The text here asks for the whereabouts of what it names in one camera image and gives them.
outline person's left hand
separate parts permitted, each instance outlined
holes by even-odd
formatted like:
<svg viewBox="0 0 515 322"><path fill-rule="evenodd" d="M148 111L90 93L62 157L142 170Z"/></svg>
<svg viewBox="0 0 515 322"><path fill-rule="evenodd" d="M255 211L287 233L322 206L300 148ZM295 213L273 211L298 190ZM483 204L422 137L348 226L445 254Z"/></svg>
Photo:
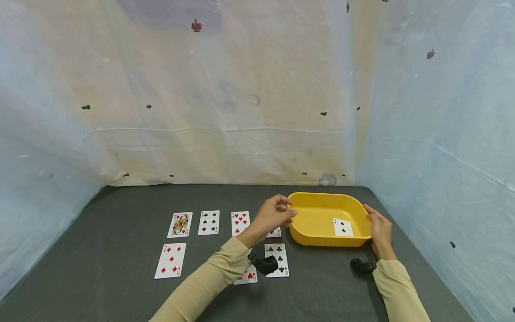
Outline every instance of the person's left hand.
<svg viewBox="0 0 515 322"><path fill-rule="evenodd" d="M297 215L297 210L285 204L293 205L293 202L282 195L265 200L250 226L237 237L239 241L250 249L265 240L266 235L279 226L288 227L291 219Z"/></svg>

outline white fabric backdrop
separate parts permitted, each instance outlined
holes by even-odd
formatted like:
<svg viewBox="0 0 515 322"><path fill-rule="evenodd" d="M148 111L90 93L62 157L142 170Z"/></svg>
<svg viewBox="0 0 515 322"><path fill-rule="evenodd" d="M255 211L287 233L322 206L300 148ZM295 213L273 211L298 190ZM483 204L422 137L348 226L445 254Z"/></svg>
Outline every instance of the white fabric backdrop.
<svg viewBox="0 0 515 322"><path fill-rule="evenodd" d="M4 0L0 298L105 184L357 183L512 318L513 1L349 4Z"/></svg>

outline hand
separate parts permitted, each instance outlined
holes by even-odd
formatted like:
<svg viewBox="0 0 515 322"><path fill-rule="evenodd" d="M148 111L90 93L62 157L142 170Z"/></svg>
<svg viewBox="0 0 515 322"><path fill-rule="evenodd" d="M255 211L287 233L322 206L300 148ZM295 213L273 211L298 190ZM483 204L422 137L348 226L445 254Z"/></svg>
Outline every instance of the hand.
<svg viewBox="0 0 515 322"><path fill-rule="evenodd" d="M363 205L368 212L367 218L372 221L372 249L379 259L396 260L397 256L391 245L392 223L369 205Z"/></svg>
<svg viewBox="0 0 515 322"><path fill-rule="evenodd" d="M250 226L237 237L239 241L250 249L265 240L266 235L279 226L289 227L297 210L291 210L285 204L293 205L293 202L282 195L265 200Z"/></svg>

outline red clover print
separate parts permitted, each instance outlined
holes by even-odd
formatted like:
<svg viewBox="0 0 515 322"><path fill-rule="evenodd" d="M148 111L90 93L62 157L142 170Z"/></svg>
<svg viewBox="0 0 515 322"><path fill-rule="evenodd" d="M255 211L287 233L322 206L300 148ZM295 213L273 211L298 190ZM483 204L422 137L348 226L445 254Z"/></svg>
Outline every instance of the red clover print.
<svg viewBox="0 0 515 322"><path fill-rule="evenodd" d="M202 30L202 24L197 22L197 20L195 19L195 22L192 23L192 29L194 32L200 32Z"/></svg>
<svg viewBox="0 0 515 322"><path fill-rule="evenodd" d="M427 59L431 59L435 55L435 49L431 49L429 53L427 53Z"/></svg>

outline person's right hand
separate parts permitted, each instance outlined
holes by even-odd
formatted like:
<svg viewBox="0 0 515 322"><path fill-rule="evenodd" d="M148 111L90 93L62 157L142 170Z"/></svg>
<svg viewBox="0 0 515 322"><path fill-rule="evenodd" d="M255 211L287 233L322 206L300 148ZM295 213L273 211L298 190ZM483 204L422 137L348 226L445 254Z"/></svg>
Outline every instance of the person's right hand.
<svg viewBox="0 0 515 322"><path fill-rule="evenodd" d="M372 221L372 249L379 259L396 260L397 256L391 245L392 223L369 205L363 205L368 212L367 218Z"/></svg>

